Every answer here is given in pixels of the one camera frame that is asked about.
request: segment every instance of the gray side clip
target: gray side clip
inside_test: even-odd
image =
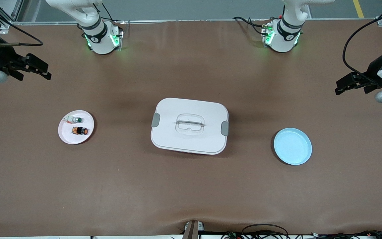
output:
[[[229,122],[228,121],[222,122],[222,124],[220,126],[220,133],[222,135],[228,136],[228,134],[229,134]]]
[[[151,127],[157,127],[160,123],[160,115],[158,113],[154,113],[153,121],[151,122]]]

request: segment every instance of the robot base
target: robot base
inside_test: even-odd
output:
[[[91,51],[98,54],[108,54],[113,50],[121,50],[123,43],[123,31],[119,27],[108,21],[103,21],[107,25],[107,34],[101,39],[100,43],[93,43],[87,37],[88,47]]]
[[[265,47],[271,47],[272,50],[277,52],[287,52],[297,45],[300,33],[295,37],[293,41],[285,41],[284,37],[278,33],[277,24],[280,20],[275,19],[270,23],[267,23],[266,29],[261,29],[262,33],[267,33],[267,36],[262,35],[262,41]]]

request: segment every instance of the white storage box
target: white storage box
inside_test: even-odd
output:
[[[151,126],[158,148],[218,154],[226,146],[228,110],[214,102],[166,98],[157,104]]]

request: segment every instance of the white plate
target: white plate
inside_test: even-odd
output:
[[[94,131],[94,118],[92,115],[86,111],[72,111],[68,113],[66,116],[74,116],[82,118],[83,122],[77,124],[69,124],[66,121],[61,120],[59,124],[59,136],[60,139],[66,144],[76,145],[87,140]],[[73,127],[84,127],[88,129],[87,135],[77,135],[72,133]]]
[[[312,155],[312,143],[309,137],[296,128],[285,128],[279,131],[273,141],[277,156],[285,163],[300,165]]]

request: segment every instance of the light blue plate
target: light blue plate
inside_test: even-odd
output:
[[[285,163],[300,165],[312,155],[312,143],[308,136],[296,128],[279,131],[273,141],[277,156]]]

